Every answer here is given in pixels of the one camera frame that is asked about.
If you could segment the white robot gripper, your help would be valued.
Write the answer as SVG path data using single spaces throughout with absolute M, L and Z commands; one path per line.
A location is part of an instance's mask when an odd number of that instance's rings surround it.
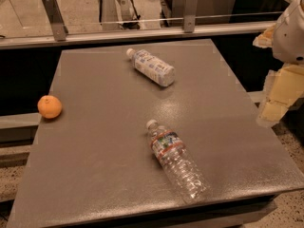
M 275 25 L 253 41 L 257 48 L 271 48 L 273 56 L 284 64 L 270 70 L 265 78 L 263 98 L 256 122 L 263 127 L 278 124 L 289 108 L 304 94 L 304 0 L 293 2 L 279 16 Z

